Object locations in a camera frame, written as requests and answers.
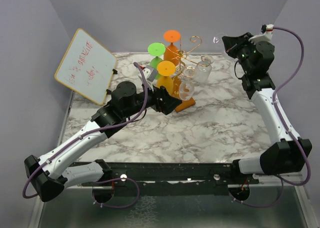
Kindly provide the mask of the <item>clear round wine glass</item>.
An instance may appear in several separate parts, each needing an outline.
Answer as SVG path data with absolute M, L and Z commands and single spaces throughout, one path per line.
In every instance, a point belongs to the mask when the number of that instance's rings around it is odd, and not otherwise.
M 179 98 L 182 101 L 188 101 L 195 92 L 195 77 L 197 67 L 192 64 L 186 64 L 181 72 L 179 85 Z

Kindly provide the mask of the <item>yellow plastic goblet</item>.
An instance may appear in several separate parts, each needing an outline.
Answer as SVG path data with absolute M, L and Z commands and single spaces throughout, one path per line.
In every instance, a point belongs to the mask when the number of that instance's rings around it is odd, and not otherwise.
M 174 82 L 172 75 L 176 72 L 176 66 L 174 63 L 168 60 L 163 60 L 157 65 L 157 71 L 160 74 L 156 82 L 156 87 L 165 87 L 167 92 L 171 95 L 174 89 Z

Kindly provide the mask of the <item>clear patterned stemmed glass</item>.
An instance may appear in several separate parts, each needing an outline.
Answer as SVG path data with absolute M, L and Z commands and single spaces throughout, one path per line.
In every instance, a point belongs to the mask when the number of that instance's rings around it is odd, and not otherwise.
M 212 71 L 212 63 L 214 59 L 212 56 L 201 56 L 201 61 L 196 65 L 196 76 L 195 80 L 199 83 L 205 83 Z

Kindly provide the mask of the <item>orange plastic goblet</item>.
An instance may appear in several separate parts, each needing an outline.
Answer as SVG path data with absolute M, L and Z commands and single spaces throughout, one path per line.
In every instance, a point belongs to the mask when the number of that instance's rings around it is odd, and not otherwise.
M 169 43 L 163 54 L 163 60 L 170 61 L 175 66 L 177 66 L 180 62 L 180 60 L 178 59 L 179 49 L 175 46 L 174 43 L 180 41 L 181 34 L 176 30 L 167 30 L 164 33 L 163 38 L 166 42 Z

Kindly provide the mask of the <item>green plastic goblet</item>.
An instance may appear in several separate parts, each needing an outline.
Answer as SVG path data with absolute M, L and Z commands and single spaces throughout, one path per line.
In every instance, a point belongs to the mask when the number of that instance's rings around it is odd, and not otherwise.
M 149 65 L 157 71 L 158 64 L 163 61 L 161 56 L 164 55 L 166 47 L 163 43 L 154 42 L 148 46 L 147 51 L 151 56 L 153 56 Z

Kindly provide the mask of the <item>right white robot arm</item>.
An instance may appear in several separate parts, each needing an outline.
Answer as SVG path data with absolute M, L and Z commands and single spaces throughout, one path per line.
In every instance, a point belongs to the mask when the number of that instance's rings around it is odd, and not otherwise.
M 247 32 L 238 37 L 223 36 L 226 54 L 238 61 L 244 72 L 243 90 L 257 107 L 267 129 L 271 146 L 260 156 L 233 161 L 229 177 L 240 184 L 248 174 L 280 175 L 302 170 L 312 144 L 292 127 L 276 94 L 268 70 L 275 47 L 261 35 Z

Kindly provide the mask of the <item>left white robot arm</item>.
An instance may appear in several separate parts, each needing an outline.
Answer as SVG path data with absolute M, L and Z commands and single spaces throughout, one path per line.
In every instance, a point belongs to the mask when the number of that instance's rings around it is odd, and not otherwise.
M 24 160 L 26 175 L 43 202 L 56 198 L 65 188 L 83 183 L 106 185 L 113 177 L 110 166 L 97 159 L 85 165 L 71 166 L 92 147 L 104 142 L 138 118 L 147 108 L 168 115 L 182 101 L 171 96 L 164 86 L 145 88 L 137 93 L 130 81 L 123 81 L 111 92 L 110 101 L 64 143 L 52 151 Z

